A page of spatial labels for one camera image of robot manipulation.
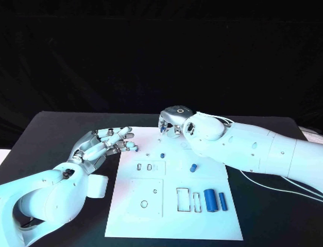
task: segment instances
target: cable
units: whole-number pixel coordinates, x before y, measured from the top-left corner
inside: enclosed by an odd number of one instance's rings
[[[310,196],[308,196],[308,195],[305,195],[305,194],[301,194],[301,193],[294,192],[294,191],[290,191],[290,190],[274,189],[274,188],[267,187],[265,185],[262,185],[262,184],[256,183],[256,182],[255,182],[254,180],[251,180],[249,178],[248,178],[248,180],[249,180],[249,181],[252,181],[256,185],[259,185],[259,186],[262,186],[262,187],[265,187],[265,188],[268,188],[268,189],[272,189],[272,190],[277,190],[277,191],[281,191],[281,192],[288,192],[288,193],[297,194],[297,195],[300,195],[300,196],[308,197],[308,198],[311,198],[313,200],[317,200],[317,201],[323,202],[323,200],[320,200],[320,199],[317,199],[317,198],[314,198],[314,197],[310,197]]]
[[[196,113],[203,114],[205,116],[222,119],[226,122],[228,125],[232,125],[232,123],[233,123],[233,120],[229,120],[226,117],[219,117],[219,116],[215,116],[215,115],[209,115],[209,114],[202,113],[202,112],[196,112]]]
[[[281,178],[282,178],[287,182],[290,182],[293,185],[295,185],[297,187],[300,187],[301,189],[304,189],[307,192],[313,193],[314,195],[317,195],[318,197],[323,198],[323,196],[321,196],[320,194],[317,194],[316,192],[313,192],[311,190],[308,190],[307,188],[304,188],[300,184],[297,184],[295,182],[293,182],[288,178],[285,178],[285,177],[282,177],[282,176],[281,176]]]

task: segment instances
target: blue object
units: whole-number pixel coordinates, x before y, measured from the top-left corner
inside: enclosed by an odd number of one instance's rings
[[[189,171],[190,172],[194,172],[196,171],[196,164],[192,164],[190,168],[189,168]]]
[[[206,189],[206,190],[203,190],[203,193],[205,193],[207,212],[213,213],[218,211],[215,191],[212,189]]]
[[[220,199],[220,206],[222,206],[222,210],[226,211],[226,200],[225,200],[225,194],[219,193],[219,199]]]

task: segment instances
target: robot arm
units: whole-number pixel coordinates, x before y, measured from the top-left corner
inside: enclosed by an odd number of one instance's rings
[[[181,106],[160,113],[166,136],[180,134],[193,152],[248,172],[275,174],[310,185],[323,193],[323,144],[285,137],[252,125],[225,121]]]
[[[131,128],[88,132],[76,142],[69,159],[53,170],[0,185],[0,246],[30,246],[78,215],[85,197],[102,198],[108,178],[91,173],[106,155],[137,150]],[[39,224],[21,227],[13,207]]]

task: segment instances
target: black table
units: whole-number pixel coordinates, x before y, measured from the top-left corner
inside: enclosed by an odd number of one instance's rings
[[[52,169],[66,161],[79,137],[93,129],[155,127],[158,115],[40,112],[0,166],[0,184]],[[235,122],[258,125],[304,139],[294,121],[282,117],[239,117]],[[118,155],[108,157],[95,174],[108,176],[102,199],[86,198],[76,218],[33,246],[323,246],[323,203],[255,185],[228,167],[229,185],[243,241],[105,238],[105,226],[118,167]],[[278,176],[249,174],[261,184],[301,191]]]

